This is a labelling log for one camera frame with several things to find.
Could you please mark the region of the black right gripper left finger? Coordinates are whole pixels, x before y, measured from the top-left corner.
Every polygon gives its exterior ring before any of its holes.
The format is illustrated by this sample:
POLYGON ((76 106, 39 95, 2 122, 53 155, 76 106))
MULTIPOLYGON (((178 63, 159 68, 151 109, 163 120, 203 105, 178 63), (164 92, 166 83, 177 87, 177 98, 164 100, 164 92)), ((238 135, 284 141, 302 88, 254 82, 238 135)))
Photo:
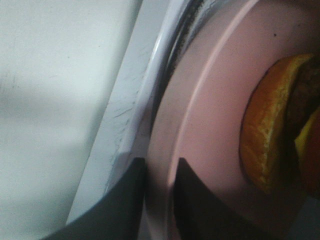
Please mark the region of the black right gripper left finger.
POLYGON ((116 185, 90 210, 46 240, 136 240, 145 194, 146 161, 136 157, 116 185))

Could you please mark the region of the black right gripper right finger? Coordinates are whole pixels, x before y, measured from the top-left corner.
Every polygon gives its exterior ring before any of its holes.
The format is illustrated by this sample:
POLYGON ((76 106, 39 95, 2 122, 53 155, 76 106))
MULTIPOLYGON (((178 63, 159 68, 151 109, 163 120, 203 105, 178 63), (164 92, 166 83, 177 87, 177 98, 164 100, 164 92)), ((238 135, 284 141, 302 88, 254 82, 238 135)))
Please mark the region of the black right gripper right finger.
POLYGON ((187 160, 178 162, 173 211, 183 240, 283 240, 300 210, 300 191, 251 187, 215 195, 187 160))

